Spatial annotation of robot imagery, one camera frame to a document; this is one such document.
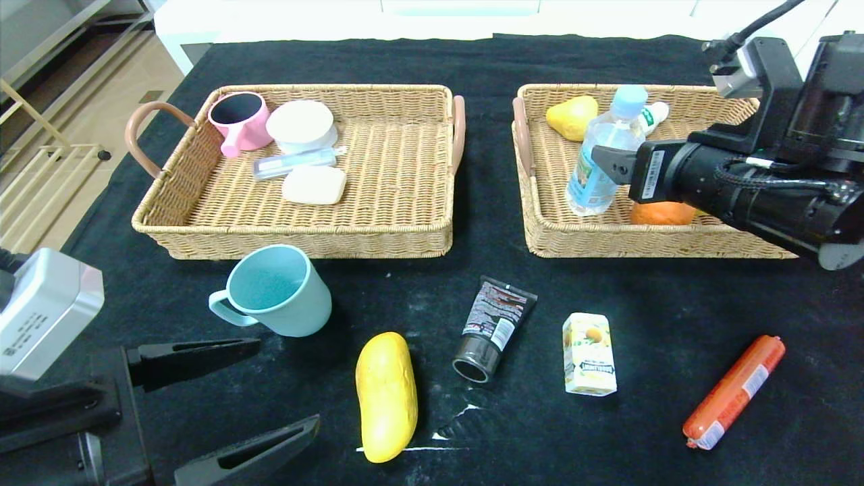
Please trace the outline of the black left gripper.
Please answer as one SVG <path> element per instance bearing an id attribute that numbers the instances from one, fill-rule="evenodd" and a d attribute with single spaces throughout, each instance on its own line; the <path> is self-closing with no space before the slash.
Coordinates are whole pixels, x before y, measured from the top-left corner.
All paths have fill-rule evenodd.
<path id="1" fill-rule="evenodd" d="M 146 344 L 96 354 L 83 379 L 38 389 L 2 378 L 3 485 L 151 485 L 134 385 L 145 393 L 256 356 L 259 338 Z M 259 485 L 314 442 L 308 416 L 200 456 L 175 470 L 176 485 Z"/>

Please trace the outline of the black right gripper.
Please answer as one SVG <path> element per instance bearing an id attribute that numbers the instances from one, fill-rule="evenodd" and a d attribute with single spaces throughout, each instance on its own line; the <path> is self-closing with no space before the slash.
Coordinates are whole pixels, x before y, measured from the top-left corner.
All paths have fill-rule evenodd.
<path id="1" fill-rule="evenodd" d="M 644 142 L 637 151 L 595 145 L 591 151 L 595 165 L 614 184 L 630 185 L 633 224 L 689 225 L 700 211 L 744 230 L 735 213 L 742 190 L 716 175 L 738 156 L 684 140 Z"/>

